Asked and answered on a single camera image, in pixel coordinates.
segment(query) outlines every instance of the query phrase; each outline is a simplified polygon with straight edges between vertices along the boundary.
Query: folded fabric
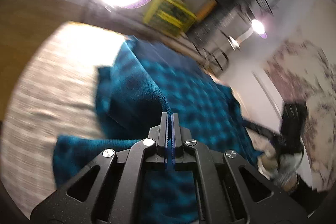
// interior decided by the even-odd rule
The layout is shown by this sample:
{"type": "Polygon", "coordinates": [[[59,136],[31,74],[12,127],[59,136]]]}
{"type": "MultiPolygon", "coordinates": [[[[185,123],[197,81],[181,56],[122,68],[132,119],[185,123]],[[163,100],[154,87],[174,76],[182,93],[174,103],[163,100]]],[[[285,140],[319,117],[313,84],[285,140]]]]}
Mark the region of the folded fabric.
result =
{"type": "MultiPolygon", "coordinates": [[[[180,125],[190,129],[192,137],[210,149],[234,149],[250,163],[256,163],[258,152],[242,125],[240,106],[231,89],[217,85],[199,68],[194,70],[194,60],[165,46],[155,48],[159,56],[158,49],[162,47],[169,54],[161,57],[170,59],[148,57],[143,42],[131,37],[122,45],[114,66],[99,69],[97,116],[105,135],[112,140],[104,140],[104,147],[98,148],[97,141],[87,140],[84,144],[73,137],[59,137],[53,163],[57,186],[80,169],[79,162],[81,166],[88,163],[109,141],[115,149],[116,139],[129,142],[146,138],[149,129],[160,124],[163,111],[178,113],[180,125]],[[174,59],[181,62],[171,65],[174,59]],[[176,65],[183,62],[192,69],[176,65]]],[[[144,187],[141,223],[191,223],[197,219],[191,172],[175,172],[171,166],[165,171],[150,171],[144,187]]]]}

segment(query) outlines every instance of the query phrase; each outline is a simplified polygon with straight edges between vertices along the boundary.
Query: yellow crate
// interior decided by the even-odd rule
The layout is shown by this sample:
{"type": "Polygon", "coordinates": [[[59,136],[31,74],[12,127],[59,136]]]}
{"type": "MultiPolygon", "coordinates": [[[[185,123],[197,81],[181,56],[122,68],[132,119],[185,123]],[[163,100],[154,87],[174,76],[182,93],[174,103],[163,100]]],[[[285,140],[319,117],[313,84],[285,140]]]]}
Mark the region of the yellow crate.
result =
{"type": "Polygon", "coordinates": [[[195,20],[181,0],[152,0],[143,18],[145,24],[173,37],[186,32],[195,20]]]}

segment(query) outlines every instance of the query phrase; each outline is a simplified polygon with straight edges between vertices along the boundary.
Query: blue cloth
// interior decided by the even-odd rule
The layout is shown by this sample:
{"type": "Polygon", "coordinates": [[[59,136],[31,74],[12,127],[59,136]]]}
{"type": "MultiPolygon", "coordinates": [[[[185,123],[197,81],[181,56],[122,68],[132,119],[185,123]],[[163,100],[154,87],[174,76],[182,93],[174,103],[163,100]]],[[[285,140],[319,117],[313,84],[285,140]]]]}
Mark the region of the blue cloth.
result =
{"type": "MultiPolygon", "coordinates": [[[[99,69],[96,111],[110,140],[60,136],[53,156],[57,186],[107,148],[109,142],[109,148],[116,149],[121,147],[117,140],[146,138],[149,129],[160,124],[163,111],[178,113],[180,125],[189,128],[192,137],[210,149],[234,149],[250,163],[256,163],[258,152],[242,126],[240,107],[231,89],[217,85],[200,69],[195,73],[193,69],[171,66],[165,58],[160,61],[146,56],[142,43],[130,38],[122,45],[114,66],[99,69]]],[[[174,58],[181,57],[169,51],[174,58]]],[[[187,59],[188,68],[194,68],[194,60],[187,59]]],[[[175,172],[171,166],[165,171],[150,171],[144,186],[141,223],[191,223],[198,218],[191,172],[175,172]]]]}

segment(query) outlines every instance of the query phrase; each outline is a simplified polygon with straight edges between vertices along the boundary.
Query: wooden floor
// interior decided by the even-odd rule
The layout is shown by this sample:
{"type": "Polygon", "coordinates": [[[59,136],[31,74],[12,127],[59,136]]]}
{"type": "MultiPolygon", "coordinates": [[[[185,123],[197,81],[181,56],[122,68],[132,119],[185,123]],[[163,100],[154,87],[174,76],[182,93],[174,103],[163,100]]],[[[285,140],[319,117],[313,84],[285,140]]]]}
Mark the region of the wooden floor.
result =
{"type": "Polygon", "coordinates": [[[0,121],[15,83],[43,41],[82,7],[64,0],[0,0],[0,121]]]}

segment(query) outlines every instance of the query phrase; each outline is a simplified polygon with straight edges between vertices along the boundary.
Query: triangular cutout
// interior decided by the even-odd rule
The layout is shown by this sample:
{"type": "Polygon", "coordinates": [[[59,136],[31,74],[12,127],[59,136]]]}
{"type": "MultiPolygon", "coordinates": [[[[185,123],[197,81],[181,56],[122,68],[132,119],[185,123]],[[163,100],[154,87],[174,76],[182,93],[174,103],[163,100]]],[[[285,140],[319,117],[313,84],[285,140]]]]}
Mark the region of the triangular cutout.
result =
{"type": "Polygon", "coordinates": [[[254,202],[262,201],[271,196],[271,190],[256,179],[246,168],[241,167],[239,171],[254,202]]]}
{"type": "Polygon", "coordinates": [[[75,184],[73,184],[67,191],[68,196],[84,202],[97,178],[100,166],[92,167],[84,176],[82,176],[75,184]]]}

